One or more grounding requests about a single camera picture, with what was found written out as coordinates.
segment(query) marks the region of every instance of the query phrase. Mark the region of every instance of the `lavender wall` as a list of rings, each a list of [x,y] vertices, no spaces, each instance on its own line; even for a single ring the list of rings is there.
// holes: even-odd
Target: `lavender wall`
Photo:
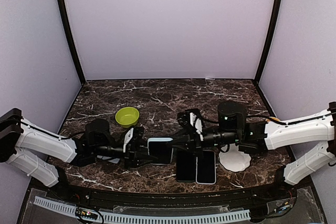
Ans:
[[[274,0],[66,0],[87,79],[253,78]]]
[[[0,0],[0,115],[57,132],[80,83],[56,0]],[[0,223],[16,223],[29,178],[0,164]]]
[[[261,88],[281,119],[336,101],[336,0],[282,0]],[[297,157],[315,143],[293,146]],[[329,223],[336,223],[336,170],[312,175]]]

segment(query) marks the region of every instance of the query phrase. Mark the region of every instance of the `yellow-green bowl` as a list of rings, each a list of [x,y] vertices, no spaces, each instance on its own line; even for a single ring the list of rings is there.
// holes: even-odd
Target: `yellow-green bowl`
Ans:
[[[129,128],[138,123],[139,115],[139,111],[136,108],[125,107],[116,113],[115,120],[123,128]]]

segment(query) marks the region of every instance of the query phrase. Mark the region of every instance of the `phone screen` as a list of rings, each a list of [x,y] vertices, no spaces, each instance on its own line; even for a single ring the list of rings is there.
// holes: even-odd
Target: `phone screen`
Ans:
[[[152,164],[165,165],[172,162],[173,148],[167,145],[171,138],[156,141],[148,139],[148,154],[157,157],[158,160],[153,161]]]
[[[176,153],[176,180],[178,182],[195,182],[196,158],[192,153],[178,150]]]
[[[205,185],[216,183],[216,159],[213,151],[203,151],[203,158],[196,159],[196,182]]]

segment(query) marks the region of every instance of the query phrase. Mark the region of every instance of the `white plate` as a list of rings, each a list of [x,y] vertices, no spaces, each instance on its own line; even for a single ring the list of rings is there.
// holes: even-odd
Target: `white plate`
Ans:
[[[230,150],[227,153],[219,153],[219,163],[231,172],[237,173],[244,171],[250,166],[251,157],[249,154],[240,152],[238,146],[235,144],[230,145]]]

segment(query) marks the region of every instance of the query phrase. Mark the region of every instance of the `marble tabletop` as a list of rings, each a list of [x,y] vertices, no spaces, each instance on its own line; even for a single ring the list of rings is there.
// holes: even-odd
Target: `marble tabletop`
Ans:
[[[115,113],[125,106],[140,111],[138,126],[144,127],[144,139],[170,135],[180,129],[176,116],[190,108],[199,108],[209,119],[217,120],[217,105],[221,101],[237,101],[246,106],[248,114],[267,115],[267,109],[250,80],[107,80],[89,81],[80,91],[61,129],[62,135],[82,131],[85,125],[104,118],[118,138],[124,132],[115,121]],[[50,157],[49,163],[66,171],[73,185],[89,188],[152,194],[205,193],[270,184],[275,171],[290,163],[285,148],[253,155],[245,171],[232,173],[217,164],[217,183],[199,185],[175,180],[175,163],[145,165],[124,169],[123,163],[99,161],[86,167],[75,167]]]

